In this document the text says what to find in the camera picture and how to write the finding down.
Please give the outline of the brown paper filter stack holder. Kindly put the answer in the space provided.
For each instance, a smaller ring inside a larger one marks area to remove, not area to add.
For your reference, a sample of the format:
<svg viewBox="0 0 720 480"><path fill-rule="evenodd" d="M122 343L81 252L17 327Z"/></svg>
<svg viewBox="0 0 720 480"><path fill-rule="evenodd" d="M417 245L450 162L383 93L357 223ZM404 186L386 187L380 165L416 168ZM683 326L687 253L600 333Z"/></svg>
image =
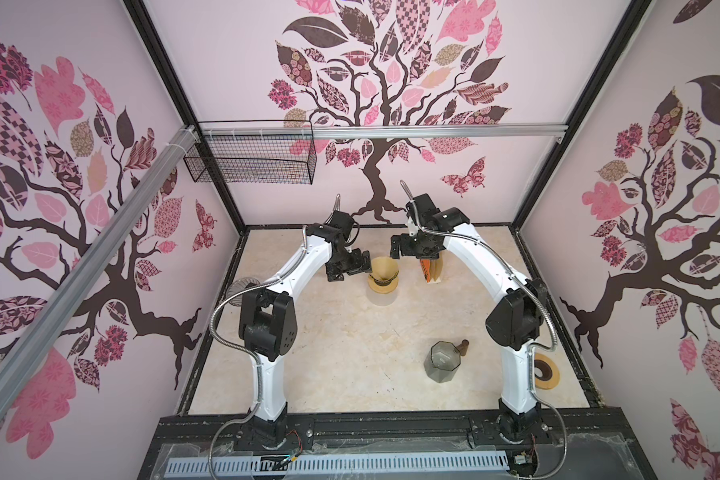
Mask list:
<svg viewBox="0 0 720 480"><path fill-rule="evenodd" d="M426 283L432 284L440 281L444 266L444 260L442 258L422 259L420 266Z"/></svg>

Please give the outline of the wooden dripper ring stand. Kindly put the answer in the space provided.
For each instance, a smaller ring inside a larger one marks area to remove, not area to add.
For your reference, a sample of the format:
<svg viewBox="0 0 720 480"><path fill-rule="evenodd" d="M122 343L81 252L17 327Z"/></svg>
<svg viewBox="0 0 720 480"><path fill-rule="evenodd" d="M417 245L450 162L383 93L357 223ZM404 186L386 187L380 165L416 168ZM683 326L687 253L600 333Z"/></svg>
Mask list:
<svg viewBox="0 0 720 480"><path fill-rule="evenodd" d="M397 280L394 283L392 283L391 285L386 286L386 287L379 287L379 286L374 285L368 278L368 286L369 286L370 290L373 290L378 293L393 292L398 287L398 284L399 284L399 279L397 278Z"/></svg>

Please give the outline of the grey ribbed glass dripper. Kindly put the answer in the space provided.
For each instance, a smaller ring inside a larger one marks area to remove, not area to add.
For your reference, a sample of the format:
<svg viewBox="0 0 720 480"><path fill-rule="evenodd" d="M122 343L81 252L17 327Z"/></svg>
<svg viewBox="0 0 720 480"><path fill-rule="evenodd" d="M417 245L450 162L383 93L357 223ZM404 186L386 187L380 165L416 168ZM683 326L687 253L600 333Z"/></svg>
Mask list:
<svg viewBox="0 0 720 480"><path fill-rule="evenodd" d="M229 305L240 307L242 305L242 292L259 286L261 281L256 277L242 277L235 280L226 290L224 299L230 298Z"/></svg>

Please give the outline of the grey glass server with knob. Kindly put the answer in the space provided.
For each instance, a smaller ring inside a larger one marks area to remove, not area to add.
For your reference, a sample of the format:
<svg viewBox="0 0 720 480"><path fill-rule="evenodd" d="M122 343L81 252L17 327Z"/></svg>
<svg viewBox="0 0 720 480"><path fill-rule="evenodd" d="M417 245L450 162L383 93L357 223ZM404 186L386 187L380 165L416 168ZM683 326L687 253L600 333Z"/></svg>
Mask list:
<svg viewBox="0 0 720 480"><path fill-rule="evenodd" d="M436 383L451 381L467 354L470 342L463 339L459 344L438 341L433 344L424 360L427 377Z"/></svg>

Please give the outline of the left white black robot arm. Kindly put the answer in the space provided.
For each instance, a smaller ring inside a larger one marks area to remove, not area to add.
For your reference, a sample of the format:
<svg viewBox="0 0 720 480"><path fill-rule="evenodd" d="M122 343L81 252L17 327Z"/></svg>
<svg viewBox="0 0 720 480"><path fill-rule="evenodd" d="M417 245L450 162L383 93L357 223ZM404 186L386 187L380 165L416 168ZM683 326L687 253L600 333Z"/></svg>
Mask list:
<svg viewBox="0 0 720 480"><path fill-rule="evenodd" d="M283 267L242 295L238 334L255 368L251 429L269 447L286 436L284 363L298 334L296 301L321 269L329 282L370 271L370 254L353 246L358 233L353 217L338 210L325 223L305 226L299 249Z"/></svg>

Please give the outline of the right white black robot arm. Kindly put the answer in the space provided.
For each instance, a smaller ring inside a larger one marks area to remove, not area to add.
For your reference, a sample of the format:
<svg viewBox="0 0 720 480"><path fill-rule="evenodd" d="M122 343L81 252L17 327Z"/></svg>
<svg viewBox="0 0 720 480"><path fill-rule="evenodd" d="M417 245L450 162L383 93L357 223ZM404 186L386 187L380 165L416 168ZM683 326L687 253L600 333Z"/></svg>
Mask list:
<svg viewBox="0 0 720 480"><path fill-rule="evenodd" d="M447 251L464 263L495 303L485 326L502 348L498 430L505 441L520 443L541 417L534 349L541 325L547 322L547 289L507 263L459 209L441 210L429 195L421 194L410 196L405 210L408 232L391 237L391 256L434 260Z"/></svg>

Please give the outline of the aluminium rail back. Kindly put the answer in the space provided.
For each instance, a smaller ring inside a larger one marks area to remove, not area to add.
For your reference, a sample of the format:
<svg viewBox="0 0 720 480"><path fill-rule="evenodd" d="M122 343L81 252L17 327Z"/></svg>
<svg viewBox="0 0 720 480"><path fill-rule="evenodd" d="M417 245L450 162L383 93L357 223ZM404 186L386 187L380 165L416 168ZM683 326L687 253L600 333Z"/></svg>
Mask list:
<svg viewBox="0 0 720 480"><path fill-rule="evenodd" d="M292 136L314 140L356 140L391 138L491 138L491 137L553 137L565 136L568 126L551 123L494 124L494 125L424 125L424 126L345 126L345 127L264 127L227 123L201 127L208 137L223 135L233 138L243 136L270 137Z"/></svg>

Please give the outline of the aluminium rail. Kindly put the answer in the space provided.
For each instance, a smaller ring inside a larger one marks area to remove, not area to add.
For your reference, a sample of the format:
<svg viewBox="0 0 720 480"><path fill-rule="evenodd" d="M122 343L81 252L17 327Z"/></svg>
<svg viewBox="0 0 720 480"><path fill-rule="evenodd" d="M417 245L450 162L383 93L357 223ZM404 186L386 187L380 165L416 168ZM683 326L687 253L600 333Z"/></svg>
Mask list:
<svg viewBox="0 0 720 480"><path fill-rule="evenodd" d="M201 127L208 137L223 135L233 138L243 136L270 137L292 136L314 140L356 140L391 138L491 138L491 137L553 137L565 136L568 126L551 123L494 124L494 125L424 125L424 126L345 126L345 127L264 127L227 123Z"/></svg>
<svg viewBox="0 0 720 480"><path fill-rule="evenodd" d="M78 266L51 295L40 315L0 362L0 420L45 359L163 182L197 140L198 128L192 125L175 133Z"/></svg>

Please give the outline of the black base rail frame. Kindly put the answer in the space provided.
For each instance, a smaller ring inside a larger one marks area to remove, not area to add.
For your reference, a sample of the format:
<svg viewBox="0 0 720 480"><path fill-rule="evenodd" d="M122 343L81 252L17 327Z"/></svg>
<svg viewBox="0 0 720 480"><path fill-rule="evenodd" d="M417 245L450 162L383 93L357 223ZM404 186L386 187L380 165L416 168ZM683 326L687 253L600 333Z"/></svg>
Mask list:
<svg viewBox="0 0 720 480"><path fill-rule="evenodd" d="M267 447L250 424L230 415L165 417L142 466L141 479L166 479L172 458L353 453L503 451L507 472L376 474L263 479L653 479L656 474L618 408L562 408L541 414L530 436L505 441L496 410L298 413L285 440Z"/></svg>

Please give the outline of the aluminium rail left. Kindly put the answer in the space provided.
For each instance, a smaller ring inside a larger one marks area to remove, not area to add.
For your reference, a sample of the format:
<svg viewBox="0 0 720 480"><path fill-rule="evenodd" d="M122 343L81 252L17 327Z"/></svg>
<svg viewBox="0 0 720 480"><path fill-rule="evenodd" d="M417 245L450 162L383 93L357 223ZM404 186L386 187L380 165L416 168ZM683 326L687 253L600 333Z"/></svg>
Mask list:
<svg viewBox="0 0 720 480"><path fill-rule="evenodd" d="M0 420L45 359L163 182L197 140L198 128L192 125L175 133L78 266L51 295L40 315L0 362Z"/></svg>

